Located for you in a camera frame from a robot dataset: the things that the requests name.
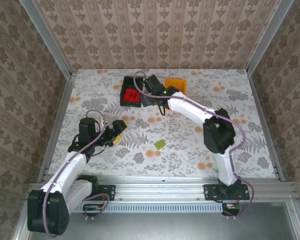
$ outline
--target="small green block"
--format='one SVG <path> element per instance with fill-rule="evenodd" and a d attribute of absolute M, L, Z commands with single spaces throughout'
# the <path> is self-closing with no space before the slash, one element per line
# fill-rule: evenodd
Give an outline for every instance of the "small green block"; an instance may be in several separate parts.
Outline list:
<path fill-rule="evenodd" d="M 160 140 L 160 141 L 158 141 L 157 143 L 155 143 L 154 146 L 155 146 L 156 149 L 160 150 L 160 149 L 162 149 L 164 146 L 166 146 L 166 143 L 165 143 L 165 141 Z"/>

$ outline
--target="patterned wallpaper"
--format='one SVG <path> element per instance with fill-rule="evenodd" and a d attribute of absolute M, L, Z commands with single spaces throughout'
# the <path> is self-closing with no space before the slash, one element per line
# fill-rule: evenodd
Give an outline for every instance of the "patterned wallpaper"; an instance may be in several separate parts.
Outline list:
<path fill-rule="evenodd" d="M 300 198 L 300 0 L 295 0 L 253 73 L 286 180 Z"/>
<path fill-rule="evenodd" d="M 244 69 L 279 0 L 33 0 L 73 71 Z"/>
<path fill-rule="evenodd" d="M 36 182 L 65 79 L 17 0 L 0 0 L 0 240 Z"/>

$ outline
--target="floral tablecloth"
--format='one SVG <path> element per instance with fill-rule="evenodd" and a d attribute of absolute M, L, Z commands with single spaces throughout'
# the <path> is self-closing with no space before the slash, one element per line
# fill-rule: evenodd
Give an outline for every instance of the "floral tablecloth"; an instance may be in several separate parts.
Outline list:
<path fill-rule="evenodd" d="M 216 158 L 204 145 L 202 126 L 167 110 L 161 116 L 157 106 L 121 107 L 124 76 L 133 69 L 79 70 L 65 113 L 49 173 L 64 161 L 79 121 L 89 109 L 102 111 L 108 122 L 125 120 L 129 127 L 121 140 L 92 157 L 82 173 L 115 176 L 217 177 Z M 212 109 L 224 108 L 240 123 L 247 135 L 245 146 L 233 153 L 236 172 L 242 177 L 275 178 L 257 108 L 246 71 L 243 69 L 150 69 L 147 76 L 186 79 L 186 95 Z M 92 117 L 101 120 L 96 113 Z M 235 143 L 242 139 L 235 129 Z M 155 143 L 164 140 L 159 151 Z"/>

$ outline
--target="gray floor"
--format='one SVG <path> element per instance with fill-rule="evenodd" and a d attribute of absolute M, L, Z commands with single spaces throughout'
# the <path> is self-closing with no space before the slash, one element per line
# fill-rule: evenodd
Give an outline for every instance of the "gray floor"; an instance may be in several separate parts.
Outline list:
<path fill-rule="evenodd" d="M 31 240 L 48 240 L 33 233 Z M 73 214 L 58 240 L 294 240 L 285 204 L 254 203 L 242 217 L 220 213 L 104 213 L 95 220 Z"/>

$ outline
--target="black container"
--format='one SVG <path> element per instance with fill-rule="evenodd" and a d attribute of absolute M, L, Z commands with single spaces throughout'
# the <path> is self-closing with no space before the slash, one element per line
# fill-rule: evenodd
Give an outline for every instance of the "black container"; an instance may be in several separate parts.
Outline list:
<path fill-rule="evenodd" d="M 135 82 L 139 89 L 143 91 L 143 77 L 136 77 Z M 135 108 L 141 108 L 141 98 L 138 102 L 131 102 L 131 101 L 124 101 L 124 95 L 126 92 L 126 89 L 135 89 L 138 91 L 134 84 L 134 77 L 133 76 L 124 76 L 122 88 L 120 92 L 120 106 L 126 106 L 126 107 L 135 107 Z"/>

